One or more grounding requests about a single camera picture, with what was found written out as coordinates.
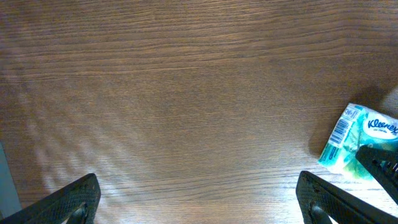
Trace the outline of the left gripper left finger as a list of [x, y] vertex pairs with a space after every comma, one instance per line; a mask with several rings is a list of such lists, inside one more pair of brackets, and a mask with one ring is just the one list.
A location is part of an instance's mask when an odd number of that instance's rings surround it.
[[98, 179], [94, 173], [89, 173], [2, 219], [1, 224], [93, 224], [100, 198]]

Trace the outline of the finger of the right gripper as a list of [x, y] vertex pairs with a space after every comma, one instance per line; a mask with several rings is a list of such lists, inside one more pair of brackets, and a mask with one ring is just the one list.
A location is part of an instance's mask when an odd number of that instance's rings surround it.
[[397, 152], [361, 146], [355, 158], [397, 203]]

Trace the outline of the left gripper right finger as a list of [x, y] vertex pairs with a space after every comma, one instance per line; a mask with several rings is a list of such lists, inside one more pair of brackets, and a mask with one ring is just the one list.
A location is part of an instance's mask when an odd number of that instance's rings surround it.
[[305, 224], [394, 224], [394, 217], [315, 174], [301, 171], [295, 189]]

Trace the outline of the teal tissue pack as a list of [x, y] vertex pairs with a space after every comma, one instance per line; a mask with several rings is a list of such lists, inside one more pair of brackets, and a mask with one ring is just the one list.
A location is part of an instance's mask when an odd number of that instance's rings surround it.
[[318, 163], [334, 174], [373, 181], [355, 158], [361, 146], [397, 150], [397, 119], [362, 105], [350, 103], [337, 120]]

